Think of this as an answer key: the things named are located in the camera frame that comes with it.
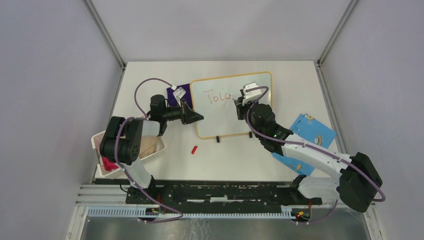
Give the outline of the red marker cap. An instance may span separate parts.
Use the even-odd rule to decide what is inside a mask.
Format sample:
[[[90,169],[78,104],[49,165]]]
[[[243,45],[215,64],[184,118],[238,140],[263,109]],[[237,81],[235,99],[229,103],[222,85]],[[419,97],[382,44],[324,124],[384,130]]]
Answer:
[[[191,150],[191,154],[192,154],[192,155],[194,155],[194,154],[195,154],[195,152],[196,152],[197,148],[198,148],[198,146],[197,146],[197,145],[195,145],[195,146],[193,147],[193,149]]]

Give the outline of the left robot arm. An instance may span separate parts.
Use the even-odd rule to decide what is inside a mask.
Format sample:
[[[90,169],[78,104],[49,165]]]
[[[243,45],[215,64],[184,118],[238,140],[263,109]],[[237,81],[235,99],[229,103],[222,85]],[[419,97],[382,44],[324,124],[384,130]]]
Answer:
[[[118,165],[128,177],[130,185],[138,190],[138,197],[145,204],[157,198],[156,183],[140,160],[142,138],[161,137],[170,121],[180,120],[183,125],[204,119],[190,108],[185,99],[178,106],[167,106],[161,94],[150,98],[150,118],[124,118],[113,116],[99,145],[99,154]]]

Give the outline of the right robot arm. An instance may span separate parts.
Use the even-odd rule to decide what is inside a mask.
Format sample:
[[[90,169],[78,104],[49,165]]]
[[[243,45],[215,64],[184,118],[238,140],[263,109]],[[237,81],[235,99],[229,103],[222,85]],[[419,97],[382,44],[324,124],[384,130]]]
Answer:
[[[371,159],[364,153],[355,155],[330,151],[279,125],[268,104],[234,101],[236,115],[245,121],[252,134],[270,153],[299,160],[327,174],[327,177],[299,176],[289,189],[289,199],[302,204],[312,198],[341,200],[351,209],[364,213],[373,202],[383,202],[383,181]]]

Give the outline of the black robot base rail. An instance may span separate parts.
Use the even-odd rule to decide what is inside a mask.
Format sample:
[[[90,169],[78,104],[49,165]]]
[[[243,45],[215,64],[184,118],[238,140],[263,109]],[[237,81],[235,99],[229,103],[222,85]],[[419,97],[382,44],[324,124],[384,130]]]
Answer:
[[[289,181],[155,181],[147,193],[155,200],[188,214],[280,213],[285,206],[321,205],[306,198]]]

